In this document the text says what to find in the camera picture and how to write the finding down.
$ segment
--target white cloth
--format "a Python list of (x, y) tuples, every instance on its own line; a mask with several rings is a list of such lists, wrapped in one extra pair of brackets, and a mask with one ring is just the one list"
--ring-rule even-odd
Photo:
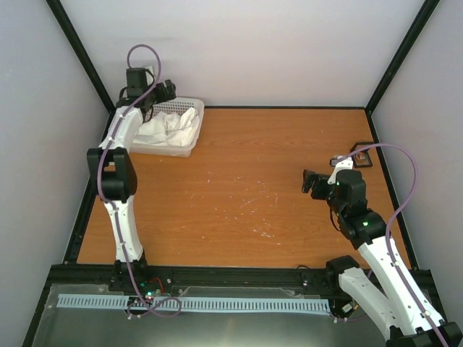
[(133, 142), (155, 146), (186, 147), (191, 145), (199, 125), (200, 118), (193, 107), (182, 116), (177, 113), (159, 112), (149, 122), (142, 124)]

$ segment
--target black frame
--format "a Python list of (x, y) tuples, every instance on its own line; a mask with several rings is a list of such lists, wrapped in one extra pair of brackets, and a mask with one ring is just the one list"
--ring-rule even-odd
[[(80, 60), (82, 67), (90, 78), (96, 92), (98, 93), (101, 101), (105, 105), (109, 119), (106, 125), (106, 131), (109, 124), (114, 116), (115, 107), (109, 97), (109, 94), (104, 87), (98, 73), (93, 66), (93, 63), (87, 54), (84, 45), (79, 39), (72, 23), (67, 16), (67, 13), (62, 6), (60, 0), (46, 0), (48, 6), (53, 12), (57, 22), (66, 35), (69, 44), (74, 49), (76, 56)], [(279, 107), (279, 106), (214, 106), (211, 108), (321, 108), (321, 109), (362, 109), (365, 111), (365, 116), (370, 127), (370, 131), (374, 142), (379, 142), (378, 134), (375, 129), (373, 122), (373, 112), (376, 106), (379, 104), (381, 98), (386, 92), (388, 86), (391, 84), (392, 79), (399, 70), (403, 61), (406, 59), (407, 54), (412, 49), (418, 35), (421, 33), (426, 22), (432, 15), (434, 9), (437, 7), (439, 0), (425, 0), (420, 11), (412, 23), (410, 29), (404, 37), (399, 49), (394, 55), (391, 63), (385, 71), (381, 81), (379, 82), (375, 92), (373, 93), (368, 104), (363, 107)], [(394, 209), (399, 206), (394, 185), (391, 180), (391, 176), (388, 172), (386, 160), (382, 149), (377, 148), (380, 165), (383, 171), (386, 185), (388, 187), (389, 195), (391, 197)], [(41, 297), (39, 298), (37, 309), (33, 316), (29, 330), (27, 332), (23, 346), (31, 346), (35, 337), (35, 332), (40, 322), (40, 318), (48, 297), (50, 287), (53, 284), (80, 284), (80, 283), (94, 283), (94, 284), (109, 284), (114, 290), (122, 290), (127, 293), (132, 293), (132, 287), (128, 281), (115, 280), (114, 277), (114, 266), (113, 265), (78, 265), (76, 263), (77, 257), (82, 245), (82, 241), (87, 229), (87, 224), (90, 218), (91, 211), (93, 209), (93, 203), (96, 198), (96, 189), (88, 181), (85, 193), (82, 199), (77, 219), (72, 229), (72, 235), (69, 240), (66, 254), (63, 259), (63, 263), (60, 265), (53, 265), (48, 274), (46, 284), (43, 288)], [(404, 222), (404, 218), (400, 213), (397, 216), (399, 222), (400, 231), (404, 239), (405, 247), (407, 249), (407, 255), (412, 266), (411, 274), (417, 281), (417, 284), (421, 289), (426, 290), (429, 294), (430, 300), (433, 302), (433, 306), (445, 317), (441, 300), (438, 297), (438, 292), (434, 285), (433, 277), (429, 270), (420, 270), (418, 267), (415, 252), (413, 251), (410, 237), (407, 231), (407, 227)], [(156, 267), (149, 266), (148, 271), (151, 275), (160, 277), (164, 283), (167, 283), (167, 278), (170, 280), (167, 291), (172, 294), (178, 293), (181, 288), (188, 286), (248, 286), (248, 287), (277, 287), (287, 288), (301, 292), (304, 294), (316, 294), (322, 298), (330, 300), (344, 300), (347, 298), (346, 294), (342, 292), (333, 292), (328, 289), (324, 283), (325, 269), (279, 269), (279, 268), (268, 268), (268, 269), (253, 269), (253, 268), (230, 268), (230, 267)], [(378, 284), (374, 275), (372, 278), (374, 284)]]

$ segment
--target table surface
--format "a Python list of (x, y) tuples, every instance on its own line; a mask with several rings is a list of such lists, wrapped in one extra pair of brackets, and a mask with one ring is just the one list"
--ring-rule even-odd
[[(323, 201), (301, 193), (302, 171), (330, 174), (333, 155), (371, 141), (362, 110), (206, 109), (189, 158), (132, 153), (134, 209), (150, 265), (325, 267), (352, 255)], [(360, 169), (369, 207), (393, 212), (376, 151)], [(397, 223), (392, 234), (409, 265)], [(97, 198), (79, 263), (113, 263), (108, 213)]]

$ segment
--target black corner post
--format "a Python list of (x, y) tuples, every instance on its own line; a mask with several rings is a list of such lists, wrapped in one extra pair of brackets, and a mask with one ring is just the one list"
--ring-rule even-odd
[(376, 87), (375, 92), (371, 96), (370, 101), (365, 107), (365, 111), (368, 116), (371, 116), (373, 114), (376, 106), (378, 106), (379, 101), (388, 89), (388, 86), (391, 84), (392, 79), (394, 78), (400, 66), (407, 57), (408, 52), (410, 52), (410, 49), (412, 49), (413, 44), (417, 40), (422, 29), (425, 27), (426, 22), (429, 20), (432, 13), (434, 12), (434, 9), (437, 7), (438, 4), (439, 0), (425, 0), (423, 5), (421, 6), (421, 9), (418, 12), (415, 20), (413, 21), (412, 26), (410, 27), (410, 29), (408, 29), (408, 32), (405, 35), (404, 40), (400, 44), (399, 49), (397, 49), (396, 54), (394, 55), (386, 72), (381, 78), (381, 81), (379, 82), (378, 86)]
[(74, 52), (82, 64), (85, 72), (87, 72), (87, 75), (90, 78), (93, 87), (95, 87), (96, 92), (100, 96), (100, 99), (103, 102), (106, 110), (108, 110), (109, 114), (112, 114), (116, 110), (114, 104), (109, 97), (109, 94), (106, 91), (100, 76), (98, 76), (98, 73), (93, 66), (92, 61), (90, 60), (90, 57), (88, 56), (82, 41), (80, 41), (79, 36), (72, 26), (71, 20), (67, 16), (62, 3), (60, 0), (46, 0), (46, 2), (53, 12), (56, 20), (58, 21), (59, 26), (63, 30), (63, 33), (66, 35), (67, 40), (71, 44), (72, 49), (74, 49)]

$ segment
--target laundry basket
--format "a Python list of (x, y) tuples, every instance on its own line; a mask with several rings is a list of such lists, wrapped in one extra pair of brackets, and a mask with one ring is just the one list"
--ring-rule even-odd
[(175, 98), (173, 100), (167, 101), (166, 103), (159, 103), (153, 106), (154, 115), (163, 111), (165, 113), (176, 112), (180, 116), (188, 110), (188, 108), (193, 107), (197, 111), (198, 117), (200, 118), (200, 124), (198, 125), (193, 137), (191, 145), (186, 147), (177, 147), (177, 146), (156, 146), (148, 145), (143, 143), (132, 143), (130, 147), (130, 152), (132, 153), (147, 153), (147, 154), (157, 154), (157, 155), (173, 155), (176, 157), (189, 157), (192, 149), (196, 146), (196, 141), (200, 136), (201, 126), (203, 125), (204, 117), (204, 102), (198, 99), (191, 98)]

